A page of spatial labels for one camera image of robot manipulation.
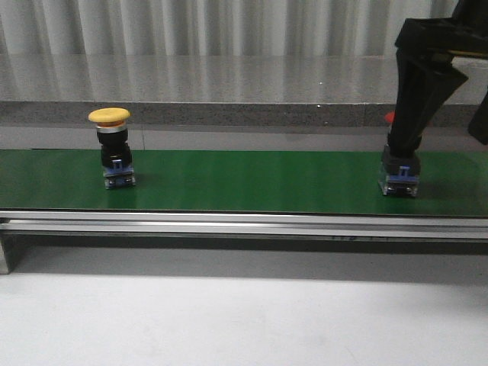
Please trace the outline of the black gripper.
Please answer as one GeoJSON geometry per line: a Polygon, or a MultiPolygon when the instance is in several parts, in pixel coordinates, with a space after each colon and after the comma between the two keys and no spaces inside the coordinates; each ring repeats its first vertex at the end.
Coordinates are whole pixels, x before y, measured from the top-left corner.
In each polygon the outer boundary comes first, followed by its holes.
{"type": "MultiPolygon", "coordinates": [[[[393,156],[411,157],[428,122],[468,80],[452,56],[487,58],[487,2],[459,1],[449,18],[407,18],[395,46],[399,84],[387,144],[393,156]]],[[[487,104],[478,107],[467,131],[488,144],[487,104]]]]}

